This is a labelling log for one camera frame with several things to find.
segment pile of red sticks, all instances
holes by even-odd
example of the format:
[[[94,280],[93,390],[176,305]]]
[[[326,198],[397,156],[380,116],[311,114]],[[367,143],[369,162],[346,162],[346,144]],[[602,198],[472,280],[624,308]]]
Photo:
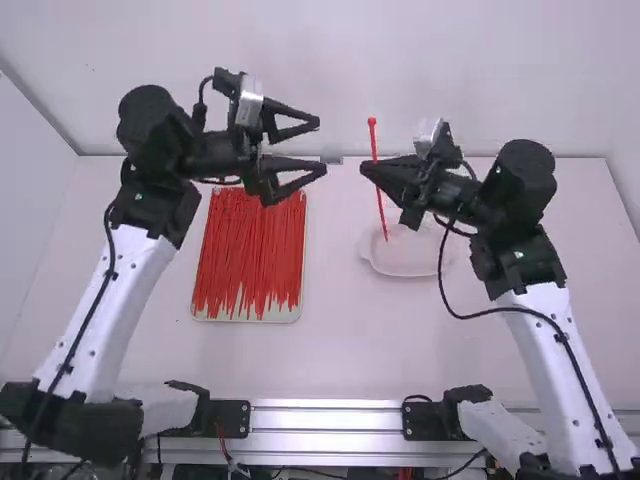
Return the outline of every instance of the pile of red sticks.
[[[200,316],[257,318],[300,303],[306,195],[268,208],[242,188],[214,191],[192,310]]]

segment metal bracket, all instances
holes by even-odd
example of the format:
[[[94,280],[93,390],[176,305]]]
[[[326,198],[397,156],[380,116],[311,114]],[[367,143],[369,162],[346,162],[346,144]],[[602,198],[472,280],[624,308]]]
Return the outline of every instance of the metal bracket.
[[[403,402],[402,436],[405,440],[451,440],[442,418],[440,402]]]
[[[205,400],[198,405],[199,418],[184,428],[164,432],[168,437],[247,438],[251,404],[247,400]]]

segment white wall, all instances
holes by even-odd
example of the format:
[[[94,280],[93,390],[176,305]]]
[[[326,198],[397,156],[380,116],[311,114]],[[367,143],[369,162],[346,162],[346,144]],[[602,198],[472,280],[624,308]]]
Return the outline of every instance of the white wall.
[[[121,151],[130,88],[159,83],[190,108],[223,65],[321,116],[289,151],[366,154],[371,114],[381,151],[406,151],[418,118],[441,114],[469,154],[529,137],[606,156],[639,231],[639,16],[638,2],[596,0],[7,1],[0,57],[87,153]]]
[[[0,355],[33,281],[76,158],[0,71]]]

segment white table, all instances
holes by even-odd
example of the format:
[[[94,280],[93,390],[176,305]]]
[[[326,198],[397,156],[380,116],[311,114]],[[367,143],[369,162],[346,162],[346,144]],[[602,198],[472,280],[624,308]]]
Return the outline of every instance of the white table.
[[[104,242],[101,217],[118,189],[120,158],[79,162],[56,229],[2,361],[29,378],[75,309]],[[356,252],[377,219],[374,187],[347,158],[308,187],[303,313],[290,325],[216,324],[191,319],[189,304],[209,200],[140,320],[123,381],[179,379],[220,397],[439,398],[483,383],[507,403],[535,403],[515,343],[498,317],[449,317],[435,279],[375,274]],[[492,159],[473,158],[480,176]],[[578,326],[614,406],[640,405],[640,247],[603,159],[558,160],[558,193],[543,224],[573,296]],[[445,276],[455,309],[487,307],[463,254]]]

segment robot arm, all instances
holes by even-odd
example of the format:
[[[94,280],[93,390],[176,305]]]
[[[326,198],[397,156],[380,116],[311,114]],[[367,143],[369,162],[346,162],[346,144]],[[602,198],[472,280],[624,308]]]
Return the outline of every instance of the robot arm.
[[[514,475],[538,468],[531,459],[539,461],[542,453],[561,474],[580,476],[589,468],[600,475],[630,471],[636,446],[602,393],[571,313],[566,275],[539,224],[556,191],[552,154],[535,142],[514,140],[479,182],[452,171],[462,165],[462,154],[442,120],[414,144],[416,155],[363,162],[360,171],[402,208],[400,223],[407,227],[416,230],[426,212],[449,218],[441,252],[456,221],[476,227],[470,238],[473,269],[499,307],[458,315],[439,277],[443,300],[459,319],[504,315],[545,421],[546,450],[490,392],[458,399],[462,432]]]
[[[204,132],[206,106],[193,115],[163,88],[138,87],[122,99],[117,136],[127,151],[121,188],[107,207],[107,245],[67,330],[31,383],[0,391],[0,414],[30,442],[99,464],[116,465],[138,439],[206,420],[208,392],[179,382],[116,390],[129,340],[162,272],[189,230],[200,203],[192,181],[244,184],[274,205],[326,174],[320,162],[263,154],[270,143],[318,128],[318,117],[265,97],[259,83],[216,68],[203,82],[229,98],[227,129]],[[278,129],[275,115],[301,120]],[[278,173],[305,171],[280,184]],[[227,180],[238,177],[235,182]]]

